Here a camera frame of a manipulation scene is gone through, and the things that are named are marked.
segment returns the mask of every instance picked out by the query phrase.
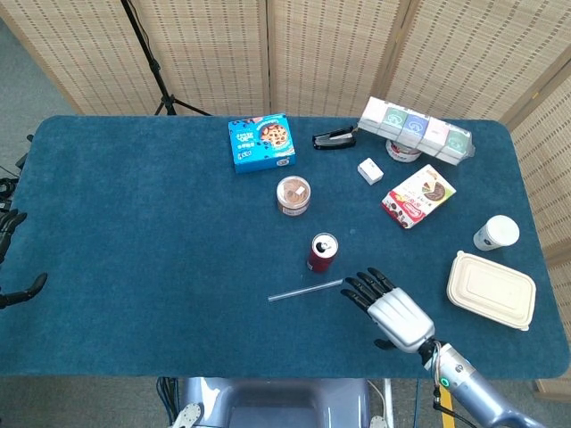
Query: clear plastic straw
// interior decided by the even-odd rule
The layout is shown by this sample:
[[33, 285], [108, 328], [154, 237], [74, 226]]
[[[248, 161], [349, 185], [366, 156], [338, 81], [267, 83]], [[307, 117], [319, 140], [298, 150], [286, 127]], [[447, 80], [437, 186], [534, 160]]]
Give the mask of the clear plastic straw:
[[329, 283], [313, 285], [312, 287], [302, 288], [300, 290], [293, 290], [292, 292], [282, 292], [281, 294], [274, 294], [268, 297], [268, 301], [275, 301], [281, 299], [287, 299], [288, 297], [299, 296], [300, 294], [305, 294], [306, 292], [316, 292], [317, 290], [324, 290], [329, 287], [335, 287], [343, 283], [343, 279], [336, 279]]

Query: cardboard box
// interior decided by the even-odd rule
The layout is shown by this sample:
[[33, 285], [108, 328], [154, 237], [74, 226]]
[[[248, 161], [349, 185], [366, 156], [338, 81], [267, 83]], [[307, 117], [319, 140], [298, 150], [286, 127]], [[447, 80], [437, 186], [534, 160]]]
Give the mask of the cardboard box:
[[381, 128], [378, 130], [378, 134], [389, 140], [396, 140], [396, 138], [401, 134], [404, 122], [406, 122], [409, 116], [409, 109], [401, 107], [393, 103], [389, 103], [388, 109], [386, 109], [385, 117], [381, 122]]
[[410, 229], [455, 193], [444, 177], [426, 165], [389, 192], [381, 206], [402, 227]]
[[466, 129], [454, 125], [449, 125], [449, 127], [443, 154], [459, 160], [466, 158], [469, 156], [469, 149], [472, 145], [472, 134]]
[[436, 118], [430, 118], [425, 135], [417, 148], [424, 153], [435, 156], [446, 145], [446, 137], [449, 130], [450, 125], [448, 123]]
[[295, 164], [295, 149], [287, 118], [272, 114], [228, 123], [237, 173]]
[[381, 122], [388, 107], [389, 103], [387, 101], [379, 100], [374, 96], [369, 97], [365, 111], [360, 116], [358, 128], [366, 129], [376, 134], [381, 127]]
[[417, 113], [416, 111], [410, 111], [396, 142], [406, 145], [411, 149], [416, 149], [418, 143], [420, 143], [422, 137], [425, 135], [429, 120], [430, 116]]

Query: stapler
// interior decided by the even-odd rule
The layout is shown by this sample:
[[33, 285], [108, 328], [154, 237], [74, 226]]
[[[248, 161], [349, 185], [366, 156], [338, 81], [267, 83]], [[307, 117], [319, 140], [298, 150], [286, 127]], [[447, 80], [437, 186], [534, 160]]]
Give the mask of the stapler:
[[317, 150], [346, 149], [354, 145], [353, 127], [313, 136], [313, 147]]

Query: plastic cup with lid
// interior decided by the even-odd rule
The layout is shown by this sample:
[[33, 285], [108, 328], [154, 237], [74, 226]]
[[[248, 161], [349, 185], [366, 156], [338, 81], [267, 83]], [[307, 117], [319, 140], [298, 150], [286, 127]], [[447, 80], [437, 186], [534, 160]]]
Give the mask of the plastic cup with lid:
[[474, 235], [478, 250], [489, 251], [513, 245], [519, 239], [517, 223], [507, 216], [493, 216]]

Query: robot finger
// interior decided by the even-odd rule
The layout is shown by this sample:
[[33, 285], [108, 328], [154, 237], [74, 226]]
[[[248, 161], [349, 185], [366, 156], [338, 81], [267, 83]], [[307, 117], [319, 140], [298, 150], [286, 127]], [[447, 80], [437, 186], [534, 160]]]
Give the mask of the robot finger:
[[389, 280], [389, 278], [384, 276], [380, 270], [375, 269], [374, 267], [368, 267], [367, 270], [372, 276], [374, 276], [377, 279], [377, 281], [379, 283], [384, 285], [385, 288], [387, 288], [389, 292], [394, 290], [394, 288], [395, 288], [394, 284], [391, 282], [391, 280]]
[[369, 288], [355, 278], [345, 278], [348, 284], [350, 284], [355, 290], [359, 292], [359, 294], [365, 299], [369, 305], [372, 305], [375, 300], [377, 300], [380, 296], [377, 296], [374, 292], [369, 290]]
[[363, 312], [368, 315], [367, 309], [370, 306], [365, 299], [360, 297], [356, 292], [343, 288], [341, 294], [355, 303]]
[[378, 284], [377, 281], [375, 281], [373, 278], [371, 278], [369, 275], [365, 274], [364, 272], [357, 272], [357, 276], [366, 285], [368, 285], [368, 288], [373, 290], [375, 294], [378, 294], [378, 297], [383, 297], [383, 294], [385, 294], [386, 292], [390, 292], [390, 290], [387, 290], [384, 286]]

